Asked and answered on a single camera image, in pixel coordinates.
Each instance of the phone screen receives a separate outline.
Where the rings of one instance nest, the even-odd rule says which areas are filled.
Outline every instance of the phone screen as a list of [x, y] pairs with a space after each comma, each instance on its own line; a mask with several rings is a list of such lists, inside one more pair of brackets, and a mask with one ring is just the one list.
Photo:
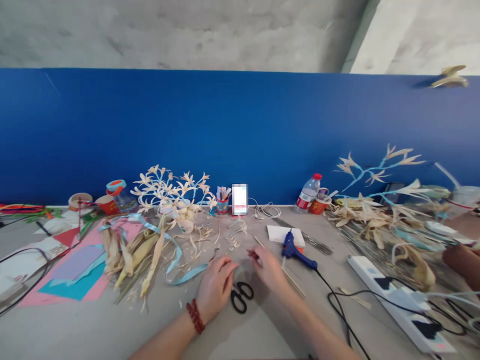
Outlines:
[[247, 184], [232, 184], [232, 214], [246, 215], [249, 212], [249, 192]]

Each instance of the red cup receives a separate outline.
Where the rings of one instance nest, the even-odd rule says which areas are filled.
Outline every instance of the red cup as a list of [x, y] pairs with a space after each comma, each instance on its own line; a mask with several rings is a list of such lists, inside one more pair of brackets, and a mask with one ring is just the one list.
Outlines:
[[117, 204], [114, 201], [113, 196], [110, 195], [103, 195], [102, 197], [99, 197], [95, 203], [100, 207], [100, 209], [103, 210], [103, 212], [107, 215], [115, 215], [118, 214], [119, 208], [117, 207]]
[[332, 198], [329, 198], [328, 201], [320, 200], [318, 197], [313, 200], [311, 203], [309, 212], [312, 214], [320, 215], [324, 212], [324, 210], [332, 203]]

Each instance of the left hand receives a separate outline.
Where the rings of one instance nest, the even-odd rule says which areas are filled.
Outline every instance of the left hand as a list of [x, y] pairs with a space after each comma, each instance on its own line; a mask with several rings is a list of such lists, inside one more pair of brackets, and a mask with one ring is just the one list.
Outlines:
[[232, 292], [234, 270], [238, 266], [229, 256], [219, 257], [208, 264], [196, 300], [204, 325], [215, 318], [227, 304]]

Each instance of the purple paper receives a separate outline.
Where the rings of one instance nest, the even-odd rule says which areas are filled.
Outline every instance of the purple paper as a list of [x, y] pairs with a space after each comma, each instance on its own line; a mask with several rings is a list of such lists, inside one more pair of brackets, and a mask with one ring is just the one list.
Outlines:
[[71, 254], [67, 262], [64, 262], [57, 267], [51, 278], [56, 280], [75, 280], [104, 252], [105, 251], [102, 247], [82, 247]]

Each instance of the bamboo stick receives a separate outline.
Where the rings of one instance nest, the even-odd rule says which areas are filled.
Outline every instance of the bamboo stick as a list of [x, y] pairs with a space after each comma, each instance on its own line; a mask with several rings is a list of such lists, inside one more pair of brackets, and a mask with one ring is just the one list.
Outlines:
[[[256, 240], [256, 242], [257, 242], [262, 248], [265, 247], [255, 235], [253, 235], [253, 238]], [[300, 288], [300, 286], [295, 282], [294, 279], [292, 279], [292, 277], [289, 275], [289, 273], [288, 273], [284, 268], [282, 268], [281, 270], [282, 270], [283, 273], [285, 274], [286, 278], [287, 278], [288, 280], [290, 280], [290, 282], [292, 283], [292, 285], [295, 286], [295, 288], [297, 289], [297, 291], [298, 291], [304, 298], [306, 298], [307, 295], [305, 295], [305, 293], [302, 291], [302, 289]]]

